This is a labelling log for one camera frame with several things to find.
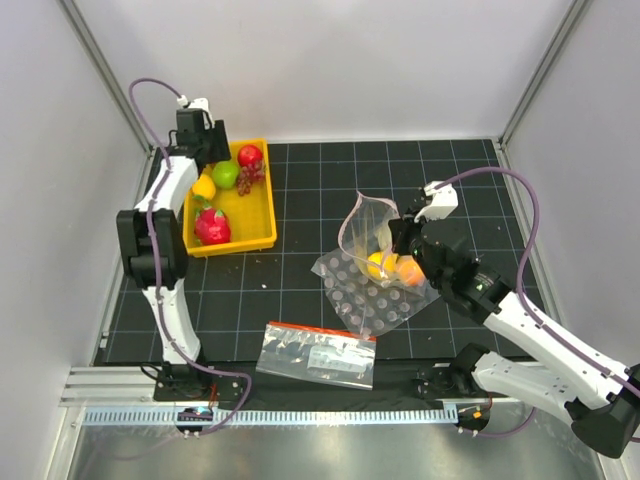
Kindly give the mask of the orange peach toy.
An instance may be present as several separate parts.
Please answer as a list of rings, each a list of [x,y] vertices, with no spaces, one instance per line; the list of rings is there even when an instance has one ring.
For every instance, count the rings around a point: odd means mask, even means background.
[[[396,275],[399,281],[407,287],[419,287],[425,282],[418,263],[410,257],[401,257],[396,263]]]

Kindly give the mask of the pink polka dot zip bag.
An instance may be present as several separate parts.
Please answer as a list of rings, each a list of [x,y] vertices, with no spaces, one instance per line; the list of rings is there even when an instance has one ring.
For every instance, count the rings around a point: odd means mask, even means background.
[[[401,288],[425,296],[427,280],[419,287],[404,286],[397,275],[393,281],[372,280],[367,272],[368,257],[377,251],[393,253],[388,222],[400,218],[397,205],[388,198],[371,197],[357,192],[354,207],[343,221],[338,233],[338,247],[354,262],[360,272],[382,288]]]

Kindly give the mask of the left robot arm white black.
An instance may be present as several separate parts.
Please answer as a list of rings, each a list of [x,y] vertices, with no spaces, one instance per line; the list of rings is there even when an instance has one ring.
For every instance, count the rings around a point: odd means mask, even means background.
[[[224,122],[214,121],[203,99],[176,112],[175,143],[144,197],[116,216],[124,273],[142,290],[154,315],[163,348],[150,374],[157,401],[201,400],[211,390],[201,342],[192,325],[184,281],[189,255],[178,216],[204,168],[231,153]]]

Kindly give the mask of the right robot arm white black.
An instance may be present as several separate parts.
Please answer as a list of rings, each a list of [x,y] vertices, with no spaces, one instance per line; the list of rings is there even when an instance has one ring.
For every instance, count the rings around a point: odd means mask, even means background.
[[[586,446],[618,459],[639,427],[639,368],[590,347],[549,318],[510,279],[466,250],[442,221],[410,215],[388,223],[391,249],[411,256],[441,298],[460,315],[508,339],[541,364],[517,365],[470,344],[455,358],[453,389],[517,398],[566,423]]]

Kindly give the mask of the yellow mango toy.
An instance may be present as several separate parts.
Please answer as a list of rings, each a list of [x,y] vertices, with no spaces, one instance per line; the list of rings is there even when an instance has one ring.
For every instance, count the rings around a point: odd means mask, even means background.
[[[377,251],[372,253],[366,263],[369,277],[379,282],[393,281],[396,278],[398,255]]]

